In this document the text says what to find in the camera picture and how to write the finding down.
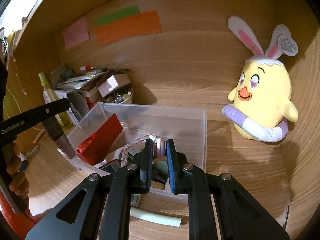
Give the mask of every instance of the plush toy eyebrow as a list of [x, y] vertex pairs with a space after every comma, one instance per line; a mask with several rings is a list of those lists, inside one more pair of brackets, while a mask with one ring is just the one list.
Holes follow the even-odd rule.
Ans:
[[259, 68], [259, 69], [262, 69], [263, 73], [265, 73], [265, 72], [264, 72], [264, 69], [263, 69], [262, 67], [258, 67], [258, 68]]

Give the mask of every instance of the red packet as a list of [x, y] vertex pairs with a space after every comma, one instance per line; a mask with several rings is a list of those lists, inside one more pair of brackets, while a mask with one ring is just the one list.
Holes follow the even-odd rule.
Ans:
[[98, 131], [77, 147], [77, 156], [90, 165], [102, 162], [122, 130], [116, 114], [113, 114]]

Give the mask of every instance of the transparent plastic box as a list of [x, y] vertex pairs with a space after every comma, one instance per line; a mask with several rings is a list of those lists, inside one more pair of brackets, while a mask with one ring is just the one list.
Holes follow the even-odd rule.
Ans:
[[[205, 109], [146, 106], [146, 105], [119, 105], [97, 103], [90, 112], [72, 130], [68, 138], [76, 149], [80, 143], [95, 133], [101, 125], [112, 115], [116, 114], [123, 131], [108, 151], [106, 161], [118, 156], [115, 150], [127, 143], [147, 134], [156, 134], [163, 140], [173, 139], [176, 150], [186, 155], [188, 162], [205, 171], [207, 154], [207, 115]], [[135, 145], [136, 149], [144, 148], [144, 142]], [[77, 169], [89, 173], [99, 173], [101, 176], [108, 173], [80, 160], [77, 156], [69, 159]], [[186, 199], [186, 195], [173, 195], [171, 192], [151, 188], [150, 192], [170, 197]]]

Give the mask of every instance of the yellow chick plush toy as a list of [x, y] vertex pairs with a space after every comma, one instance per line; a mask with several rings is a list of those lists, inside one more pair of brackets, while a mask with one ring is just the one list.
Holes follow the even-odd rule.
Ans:
[[228, 95], [233, 104], [222, 113], [234, 122], [237, 131], [248, 139], [277, 142], [288, 131], [286, 119], [298, 120], [291, 98], [291, 82], [284, 64], [277, 60], [283, 53], [294, 56], [298, 47], [287, 26], [278, 25], [264, 53], [251, 28], [241, 18], [232, 16], [229, 29], [254, 54], [241, 72], [237, 87]]

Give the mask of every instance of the silver screw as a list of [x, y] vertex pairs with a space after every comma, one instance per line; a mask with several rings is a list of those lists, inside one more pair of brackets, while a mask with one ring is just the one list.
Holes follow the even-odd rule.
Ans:
[[191, 171], [193, 169], [193, 165], [191, 163], [186, 163], [185, 165], [183, 165], [183, 168], [186, 171]]
[[134, 171], [136, 168], [137, 168], [137, 165], [136, 165], [136, 164], [129, 164], [129, 165], [127, 166], [127, 169], [128, 169], [129, 171]]
[[95, 181], [98, 178], [99, 178], [99, 174], [97, 174], [97, 173], [92, 173], [89, 175], [89, 180], [91, 180], [91, 181]]
[[223, 180], [231, 180], [231, 175], [229, 173], [224, 172], [221, 173], [220, 176]]

